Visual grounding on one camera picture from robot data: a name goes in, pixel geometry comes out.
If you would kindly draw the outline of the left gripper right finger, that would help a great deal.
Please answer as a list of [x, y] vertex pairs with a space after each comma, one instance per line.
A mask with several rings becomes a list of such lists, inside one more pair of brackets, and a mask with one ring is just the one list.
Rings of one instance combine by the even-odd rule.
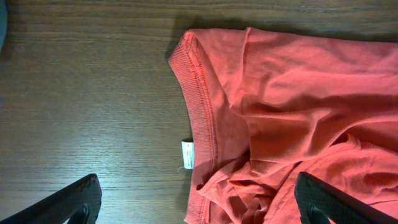
[[396, 218], [307, 172], [299, 173], [294, 195], [302, 224], [397, 224]]

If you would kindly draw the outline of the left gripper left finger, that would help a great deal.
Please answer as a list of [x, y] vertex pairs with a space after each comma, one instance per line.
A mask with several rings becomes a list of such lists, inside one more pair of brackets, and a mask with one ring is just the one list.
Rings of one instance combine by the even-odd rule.
[[1, 224], [95, 224], [101, 208], [98, 176], [88, 174], [43, 200], [4, 219]]

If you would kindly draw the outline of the red polo shirt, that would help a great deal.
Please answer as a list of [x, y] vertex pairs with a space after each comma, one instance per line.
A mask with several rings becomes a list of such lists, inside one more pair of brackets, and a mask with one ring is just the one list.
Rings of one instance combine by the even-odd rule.
[[169, 63], [193, 133], [187, 223], [298, 223], [301, 172], [397, 216], [397, 44], [192, 29]]

